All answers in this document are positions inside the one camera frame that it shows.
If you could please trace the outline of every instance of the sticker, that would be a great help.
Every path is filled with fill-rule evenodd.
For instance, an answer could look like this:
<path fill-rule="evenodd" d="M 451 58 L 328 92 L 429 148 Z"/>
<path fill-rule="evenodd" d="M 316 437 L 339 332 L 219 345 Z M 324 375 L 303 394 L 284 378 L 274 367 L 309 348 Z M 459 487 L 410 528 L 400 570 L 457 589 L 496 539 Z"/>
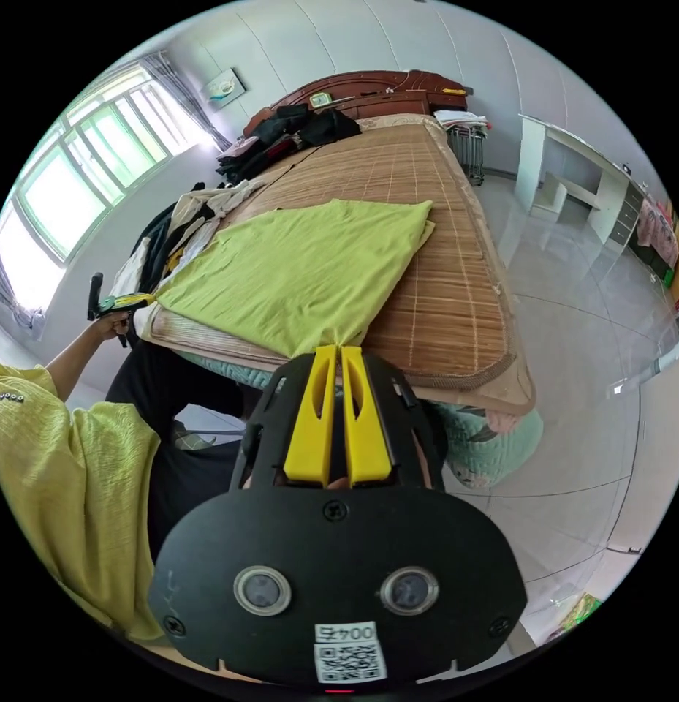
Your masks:
<path fill-rule="evenodd" d="M 314 649 L 319 682 L 374 682 L 388 677 L 375 622 L 316 624 Z"/>

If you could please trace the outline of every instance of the wall picture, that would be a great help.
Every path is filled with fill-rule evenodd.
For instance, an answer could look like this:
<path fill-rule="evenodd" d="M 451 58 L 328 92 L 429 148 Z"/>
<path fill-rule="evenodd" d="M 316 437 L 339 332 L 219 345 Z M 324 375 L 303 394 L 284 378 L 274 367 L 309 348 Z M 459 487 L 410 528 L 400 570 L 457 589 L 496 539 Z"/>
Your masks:
<path fill-rule="evenodd" d="M 246 93 L 245 87 L 233 69 L 228 68 L 205 86 L 205 96 L 210 105 L 219 110 L 232 100 Z"/>

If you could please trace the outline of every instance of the curtain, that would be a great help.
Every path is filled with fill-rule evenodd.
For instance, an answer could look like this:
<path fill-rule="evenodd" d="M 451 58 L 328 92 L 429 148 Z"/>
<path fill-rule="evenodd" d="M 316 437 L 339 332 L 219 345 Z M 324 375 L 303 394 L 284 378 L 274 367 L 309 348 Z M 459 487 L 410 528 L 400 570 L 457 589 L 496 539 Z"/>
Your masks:
<path fill-rule="evenodd" d="M 210 134 L 217 146 L 224 151 L 232 145 L 215 128 L 200 101 L 195 96 L 194 89 L 186 79 L 176 71 L 163 51 L 155 51 L 138 59 L 142 68 L 178 102 L 178 104 L 192 117 L 194 122 Z"/>
<path fill-rule="evenodd" d="M 39 341 L 45 330 L 46 318 L 41 309 L 27 309 L 15 299 L 10 280 L 5 272 L 0 252 L 0 304 L 7 307 L 19 327 L 25 329 L 34 341 Z"/>

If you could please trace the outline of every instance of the black handle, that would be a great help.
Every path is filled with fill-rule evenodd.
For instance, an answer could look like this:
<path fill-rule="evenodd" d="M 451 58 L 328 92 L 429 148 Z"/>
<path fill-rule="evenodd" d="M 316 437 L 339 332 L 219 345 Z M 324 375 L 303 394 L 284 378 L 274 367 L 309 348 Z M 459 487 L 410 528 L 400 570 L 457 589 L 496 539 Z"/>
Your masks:
<path fill-rule="evenodd" d="M 103 274 L 96 273 L 91 278 L 91 291 L 88 294 L 88 321 L 93 322 L 98 317 L 100 307 L 100 290 L 103 287 Z"/>

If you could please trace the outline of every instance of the person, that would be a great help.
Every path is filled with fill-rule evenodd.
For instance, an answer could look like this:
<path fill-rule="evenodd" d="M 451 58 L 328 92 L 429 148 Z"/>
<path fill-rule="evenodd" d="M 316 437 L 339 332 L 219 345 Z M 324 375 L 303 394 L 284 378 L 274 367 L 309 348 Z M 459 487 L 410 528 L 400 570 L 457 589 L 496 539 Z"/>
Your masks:
<path fill-rule="evenodd" d="M 146 644 L 163 635 L 147 604 L 159 550 L 181 518 L 229 490 L 240 447 L 181 450 L 174 419 L 187 404 L 246 419 L 261 392 L 140 341 L 105 402 L 70 413 L 64 402 L 86 364 L 127 331 L 126 317 L 91 323 L 45 367 L 0 364 L 0 486 L 66 593 L 105 627 Z M 330 480 L 329 488 L 348 486 L 334 472 Z"/>

